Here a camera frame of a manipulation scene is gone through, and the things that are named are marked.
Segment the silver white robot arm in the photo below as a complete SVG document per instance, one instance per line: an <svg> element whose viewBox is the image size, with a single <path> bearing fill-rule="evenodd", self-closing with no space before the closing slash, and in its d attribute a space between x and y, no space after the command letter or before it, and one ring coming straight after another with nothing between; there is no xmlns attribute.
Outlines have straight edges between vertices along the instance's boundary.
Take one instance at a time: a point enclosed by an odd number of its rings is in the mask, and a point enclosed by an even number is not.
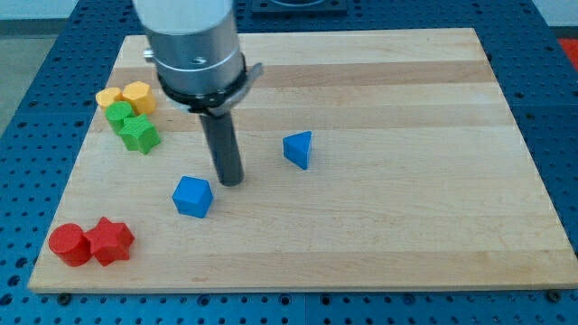
<svg viewBox="0 0 578 325"><path fill-rule="evenodd" d="M246 65L230 0L134 0L162 90L180 110L198 114L219 182L233 187L244 170L231 110L263 66Z"/></svg>

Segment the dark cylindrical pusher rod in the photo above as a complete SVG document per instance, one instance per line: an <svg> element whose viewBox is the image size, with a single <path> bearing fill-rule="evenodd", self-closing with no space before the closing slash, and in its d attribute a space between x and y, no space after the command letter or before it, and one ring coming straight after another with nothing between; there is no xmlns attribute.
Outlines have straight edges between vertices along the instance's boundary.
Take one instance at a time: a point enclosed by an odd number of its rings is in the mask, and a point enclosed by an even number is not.
<svg viewBox="0 0 578 325"><path fill-rule="evenodd" d="M244 169L232 115L201 115L200 121L219 182L227 187L239 185L244 179Z"/></svg>

